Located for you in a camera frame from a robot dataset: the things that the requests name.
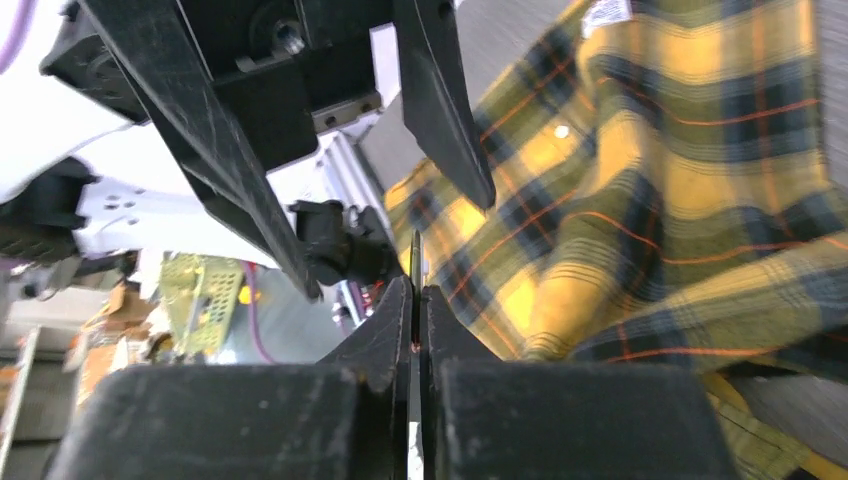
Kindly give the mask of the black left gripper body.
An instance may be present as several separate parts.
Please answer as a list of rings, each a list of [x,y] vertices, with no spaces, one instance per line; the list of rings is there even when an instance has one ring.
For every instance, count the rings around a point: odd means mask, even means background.
[[[43,74],[136,123],[153,122],[72,1]],[[214,93],[265,172],[313,153],[321,133],[378,109],[371,33],[389,1],[170,1]]]

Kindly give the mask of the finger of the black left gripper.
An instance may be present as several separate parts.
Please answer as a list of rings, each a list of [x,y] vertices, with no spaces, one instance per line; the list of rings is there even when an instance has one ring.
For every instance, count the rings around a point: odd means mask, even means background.
[[[393,3],[403,121],[423,153],[482,210],[496,189],[469,104],[451,1]]]
[[[322,291],[266,173],[234,116],[218,100],[170,1],[84,1],[82,9],[127,75],[154,125],[175,140],[208,214],[266,254],[308,299]]]

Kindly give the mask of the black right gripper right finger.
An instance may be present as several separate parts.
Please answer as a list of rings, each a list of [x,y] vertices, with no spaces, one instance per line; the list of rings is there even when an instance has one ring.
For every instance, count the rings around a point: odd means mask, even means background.
[[[428,479],[735,479],[695,376],[667,366],[505,362],[421,295]]]

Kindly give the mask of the yellow plaid flannel shirt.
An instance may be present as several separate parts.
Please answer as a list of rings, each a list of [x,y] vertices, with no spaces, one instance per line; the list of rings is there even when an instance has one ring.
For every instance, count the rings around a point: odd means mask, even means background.
[[[481,211],[421,161],[385,194],[503,359],[696,373],[746,479],[843,479],[756,418],[738,365],[847,380],[847,197],[810,1],[573,1],[475,117]]]

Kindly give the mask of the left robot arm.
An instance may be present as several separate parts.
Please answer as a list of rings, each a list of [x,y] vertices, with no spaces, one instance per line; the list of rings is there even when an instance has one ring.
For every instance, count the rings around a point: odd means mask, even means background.
[[[1,264],[47,289],[144,250],[256,262],[310,298],[390,273],[388,240],[308,203],[333,133],[383,107],[481,209],[495,187],[450,1],[5,1]]]

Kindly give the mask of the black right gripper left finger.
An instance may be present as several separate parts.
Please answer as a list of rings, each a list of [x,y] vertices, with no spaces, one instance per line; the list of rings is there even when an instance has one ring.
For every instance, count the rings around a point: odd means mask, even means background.
[[[403,479],[412,287],[315,364],[130,367],[102,380],[50,479]]]

